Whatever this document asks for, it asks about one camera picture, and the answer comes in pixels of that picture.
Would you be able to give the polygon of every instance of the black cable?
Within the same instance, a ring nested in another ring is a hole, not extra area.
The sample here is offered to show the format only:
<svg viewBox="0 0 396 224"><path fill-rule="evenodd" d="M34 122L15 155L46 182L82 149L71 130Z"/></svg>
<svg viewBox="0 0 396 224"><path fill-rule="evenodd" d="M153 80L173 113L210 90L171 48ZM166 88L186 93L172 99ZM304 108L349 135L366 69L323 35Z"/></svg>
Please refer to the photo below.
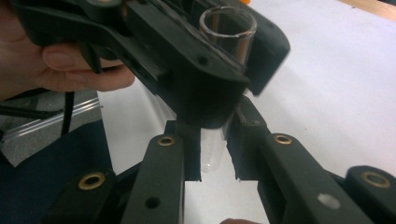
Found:
<svg viewBox="0 0 396 224"><path fill-rule="evenodd" d="M61 135L69 133L73 115L74 95L75 93L73 91L69 91L64 95L64 122L62 124Z"/></svg>

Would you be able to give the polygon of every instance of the white surface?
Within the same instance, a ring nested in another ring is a hole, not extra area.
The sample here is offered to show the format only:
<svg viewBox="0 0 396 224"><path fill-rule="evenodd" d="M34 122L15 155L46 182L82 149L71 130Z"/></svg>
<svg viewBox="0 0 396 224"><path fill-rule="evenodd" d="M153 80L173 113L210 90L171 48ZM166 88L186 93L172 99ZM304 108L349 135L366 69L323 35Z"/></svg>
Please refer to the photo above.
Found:
<svg viewBox="0 0 396 224"><path fill-rule="evenodd" d="M259 97L250 97L272 132L290 134L327 170L372 165L396 175L396 23L338 1L253 0L291 44L288 59ZM140 83L100 93L117 173L142 160L172 113ZM227 217L267 222L255 183L220 168L186 184L185 223Z"/></svg>

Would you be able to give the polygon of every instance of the test tube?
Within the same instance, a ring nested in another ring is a hole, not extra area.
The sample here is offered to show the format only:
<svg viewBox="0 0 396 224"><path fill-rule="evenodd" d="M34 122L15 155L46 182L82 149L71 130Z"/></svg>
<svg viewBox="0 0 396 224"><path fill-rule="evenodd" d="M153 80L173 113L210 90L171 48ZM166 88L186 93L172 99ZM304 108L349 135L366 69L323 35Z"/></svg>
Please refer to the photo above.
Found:
<svg viewBox="0 0 396 224"><path fill-rule="evenodd" d="M257 22L254 17L238 7L210 8L200 18L201 34L242 65L248 62L256 29ZM226 138L223 128L202 129L201 171L208 173L217 170L225 148Z"/></svg>
<svg viewBox="0 0 396 224"><path fill-rule="evenodd" d="M200 32L216 47L246 65L256 33L254 17L239 7L214 7L200 18Z"/></svg>

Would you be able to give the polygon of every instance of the screw hole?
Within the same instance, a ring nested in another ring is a hole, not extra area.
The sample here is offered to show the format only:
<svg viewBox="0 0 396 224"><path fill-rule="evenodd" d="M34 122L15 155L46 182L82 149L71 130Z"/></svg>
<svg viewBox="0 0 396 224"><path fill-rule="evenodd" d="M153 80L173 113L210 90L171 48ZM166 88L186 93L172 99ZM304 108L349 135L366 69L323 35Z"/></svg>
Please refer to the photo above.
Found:
<svg viewBox="0 0 396 224"><path fill-rule="evenodd" d="M361 178L375 187L383 189L390 188L390 181L386 177L378 173L364 172L363 174L361 174Z"/></svg>
<svg viewBox="0 0 396 224"><path fill-rule="evenodd" d="M175 138L170 137L170 136L165 136L165 137L158 139L158 145L163 146L163 147L172 146L175 142L176 142Z"/></svg>
<svg viewBox="0 0 396 224"><path fill-rule="evenodd" d="M161 201L160 201L159 198L157 198L157 197L151 197L151 198L148 198L148 199L146 200L145 206L146 206L148 209L154 209L154 208L157 208L158 206L160 206L160 204L161 204Z"/></svg>
<svg viewBox="0 0 396 224"><path fill-rule="evenodd" d="M96 189L106 180L105 174L101 172L84 175L78 182L78 187L84 190Z"/></svg>
<svg viewBox="0 0 396 224"><path fill-rule="evenodd" d="M276 135L274 137L274 139L276 142L278 142L279 144L282 144L282 145L290 145L292 142L291 138L289 138L286 135L282 135L282 134Z"/></svg>

